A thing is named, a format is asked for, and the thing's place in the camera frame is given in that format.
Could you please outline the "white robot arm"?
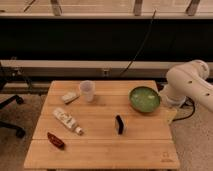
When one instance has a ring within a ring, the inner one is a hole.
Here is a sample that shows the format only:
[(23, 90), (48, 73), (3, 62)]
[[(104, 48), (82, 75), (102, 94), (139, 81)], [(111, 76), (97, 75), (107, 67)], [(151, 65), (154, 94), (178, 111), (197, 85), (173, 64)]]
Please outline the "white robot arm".
[(162, 103), (168, 108), (180, 107), (186, 98), (213, 112), (213, 85), (206, 79), (210, 69), (202, 60), (175, 65), (166, 73), (167, 84), (160, 91)]

